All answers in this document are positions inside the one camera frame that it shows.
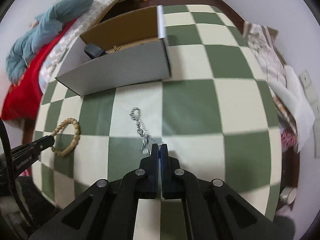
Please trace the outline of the black hair band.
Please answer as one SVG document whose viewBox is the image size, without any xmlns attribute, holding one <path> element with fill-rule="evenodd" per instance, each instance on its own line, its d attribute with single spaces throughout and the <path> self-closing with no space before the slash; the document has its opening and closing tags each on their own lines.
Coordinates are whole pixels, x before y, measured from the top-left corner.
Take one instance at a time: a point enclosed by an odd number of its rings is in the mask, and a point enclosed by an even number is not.
<svg viewBox="0 0 320 240">
<path fill-rule="evenodd" d="M 106 51 L 91 43 L 84 47 L 84 52 L 92 60 L 107 55 Z"/>
</svg>

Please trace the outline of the red bed blanket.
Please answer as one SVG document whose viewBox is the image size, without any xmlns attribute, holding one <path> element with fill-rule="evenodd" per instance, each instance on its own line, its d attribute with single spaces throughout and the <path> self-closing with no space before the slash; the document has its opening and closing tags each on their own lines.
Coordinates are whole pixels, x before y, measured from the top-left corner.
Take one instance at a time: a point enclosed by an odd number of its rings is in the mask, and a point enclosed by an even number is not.
<svg viewBox="0 0 320 240">
<path fill-rule="evenodd" d="M 67 24 L 67 28 L 63 29 L 62 34 L 68 30 L 70 25 L 70 23 Z M 32 59 L 18 84 L 11 83 L 1 112 L 1 118 L 4 121 L 36 119 L 43 95 L 40 93 L 37 75 L 40 71 L 40 60 L 44 58 L 44 51 L 48 45 L 43 46 Z"/>
</svg>

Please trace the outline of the round metal tin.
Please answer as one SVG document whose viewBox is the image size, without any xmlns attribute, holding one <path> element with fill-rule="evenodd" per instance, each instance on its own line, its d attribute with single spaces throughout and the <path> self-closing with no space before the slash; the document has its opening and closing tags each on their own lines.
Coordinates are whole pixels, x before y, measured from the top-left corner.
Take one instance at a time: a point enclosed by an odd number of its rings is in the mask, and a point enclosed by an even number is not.
<svg viewBox="0 0 320 240">
<path fill-rule="evenodd" d="M 279 196 L 279 199 L 282 203 L 286 205 L 290 205 L 295 200 L 296 195 L 297 195 L 297 188 L 287 186 L 282 190 Z"/>
</svg>

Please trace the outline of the green checkered tablecloth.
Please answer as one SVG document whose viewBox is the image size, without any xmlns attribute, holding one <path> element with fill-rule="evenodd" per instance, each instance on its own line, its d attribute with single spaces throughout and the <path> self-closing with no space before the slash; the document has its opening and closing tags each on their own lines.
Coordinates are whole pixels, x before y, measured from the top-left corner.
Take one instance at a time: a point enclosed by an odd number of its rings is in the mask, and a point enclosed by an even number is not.
<svg viewBox="0 0 320 240">
<path fill-rule="evenodd" d="M 247 42 L 210 5 L 162 6 L 171 77 L 79 96 L 56 80 L 40 102 L 35 137 L 55 144 L 32 166 L 61 211 L 96 181 L 122 179 L 167 145 L 197 178 L 221 179 L 273 222 L 281 179 L 277 113 Z M 180 199 L 140 199 L 133 239 L 188 239 Z"/>
</svg>

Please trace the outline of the white plastic bag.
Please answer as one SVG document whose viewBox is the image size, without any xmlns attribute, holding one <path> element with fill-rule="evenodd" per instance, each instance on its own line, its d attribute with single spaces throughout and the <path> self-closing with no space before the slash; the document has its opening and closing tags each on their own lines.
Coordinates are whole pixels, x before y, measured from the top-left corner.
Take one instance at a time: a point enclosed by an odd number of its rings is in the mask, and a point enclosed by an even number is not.
<svg viewBox="0 0 320 240">
<path fill-rule="evenodd" d="M 293 68 L 285 65 L 284 71 L 287 87 L 276 81 L 269 81 L 268 85 L 284 103 L 296 122 L 297 151 L 300 152 L 311 135 L 315 115 Z"/>
</svg>

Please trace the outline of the white cardboard box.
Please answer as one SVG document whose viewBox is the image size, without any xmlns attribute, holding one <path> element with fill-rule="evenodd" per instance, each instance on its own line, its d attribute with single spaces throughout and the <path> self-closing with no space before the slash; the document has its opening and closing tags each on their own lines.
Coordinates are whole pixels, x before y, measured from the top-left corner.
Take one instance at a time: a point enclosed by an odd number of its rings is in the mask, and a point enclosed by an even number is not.
<svg viewBox="0 0 320 240">
<path fill-rule="evenodd" d="M 95 44 L 107 55 L 90 59 Z M 56 80 L 79 96 L 171 77 L 161 5 L 130 11 L 95 25 L 70 45 Z"/>
</svg>

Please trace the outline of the teal blue duvet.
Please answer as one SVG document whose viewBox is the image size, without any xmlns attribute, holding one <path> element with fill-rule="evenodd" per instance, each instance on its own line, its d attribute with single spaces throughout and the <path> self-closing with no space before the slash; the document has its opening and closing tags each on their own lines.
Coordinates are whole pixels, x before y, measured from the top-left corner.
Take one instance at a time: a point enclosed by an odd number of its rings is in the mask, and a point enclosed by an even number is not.
<svg viewBox="0 0 320 240">
<path fill-rule="evenodd" d="M 6 58 L 8 80 L 18 84 L 40 49 L 62 34 L 67 24 L 73 24 L 92 4 L 93 0 L 59 0 L 46 12 L 36 16 L 38 25 L 19 37 L 10 48 Z"/>
</svg>

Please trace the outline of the floral fabric cloth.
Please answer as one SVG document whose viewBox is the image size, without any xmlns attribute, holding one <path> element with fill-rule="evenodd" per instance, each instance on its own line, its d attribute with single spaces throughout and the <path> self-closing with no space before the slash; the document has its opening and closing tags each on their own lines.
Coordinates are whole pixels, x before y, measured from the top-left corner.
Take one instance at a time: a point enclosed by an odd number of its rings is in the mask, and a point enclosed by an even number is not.
<svg viewBox="0 0 320 240">
<path fill-rule="evenodd" d="M 278 31 L 276 29 L 247 21 L 244 23 L 242 31 L 242 36 L 257 59 L 266 82 L 274 81 L 283 87 L 287 87 L 284 70 L 285 60 L 274 45 L 277 35 Z M 275 92 L 271 90 L 270 93 L 277 110 L 282 151 L 285 152 L 289 148 L 296 151 L 298 143 L 296 122 Z"/>
</svg>

